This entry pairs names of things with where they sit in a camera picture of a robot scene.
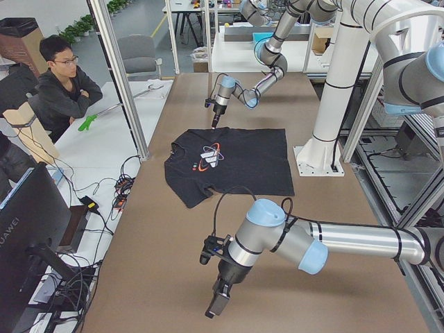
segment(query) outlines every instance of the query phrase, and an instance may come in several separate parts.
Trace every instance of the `person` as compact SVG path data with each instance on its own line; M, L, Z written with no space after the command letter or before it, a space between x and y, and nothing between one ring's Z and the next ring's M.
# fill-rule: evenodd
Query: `person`
M77 66L78 57L61 37L52 35L41 40L40 53L48 70L38 78L38 93L28 102L56 142L74 119L84 117L88 107L102 98L102 92Z
M9 180L18 182L26 170L36 166L37 163L31 156L0 131L0 202L12 189Z

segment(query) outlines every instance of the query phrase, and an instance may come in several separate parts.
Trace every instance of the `computer monitor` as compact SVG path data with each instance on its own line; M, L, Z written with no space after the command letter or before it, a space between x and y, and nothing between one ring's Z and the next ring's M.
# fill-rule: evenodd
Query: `computer monitor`
M54 252L71 213L43 163L28 170L1 207L0 332L9 333L48 265L74 274Z

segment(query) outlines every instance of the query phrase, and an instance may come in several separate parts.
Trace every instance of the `white wall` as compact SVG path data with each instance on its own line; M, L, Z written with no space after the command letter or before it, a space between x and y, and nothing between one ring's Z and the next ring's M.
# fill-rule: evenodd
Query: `white wall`
M0 19L5 17L34 17L48 37L64 30L80 16L89 14L86 0L3 0L0 1Z

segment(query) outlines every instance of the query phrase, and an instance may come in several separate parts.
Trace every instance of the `office chair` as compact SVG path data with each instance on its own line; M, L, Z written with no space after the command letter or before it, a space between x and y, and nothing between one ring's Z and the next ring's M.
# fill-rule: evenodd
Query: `office chair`
M162 59L155 58L154 40L144 35L129 35L117 40L127 76L132 74L158 71L162 77L160 65Z

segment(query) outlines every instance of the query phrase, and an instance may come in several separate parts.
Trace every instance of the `white robot column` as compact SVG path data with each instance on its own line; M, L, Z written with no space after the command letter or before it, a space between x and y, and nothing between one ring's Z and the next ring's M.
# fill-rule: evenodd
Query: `white robot column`
M300 176L343 176L336 136L355 85L369 35L344 9L335 52L325 81L321 105L311 139L295 147Z

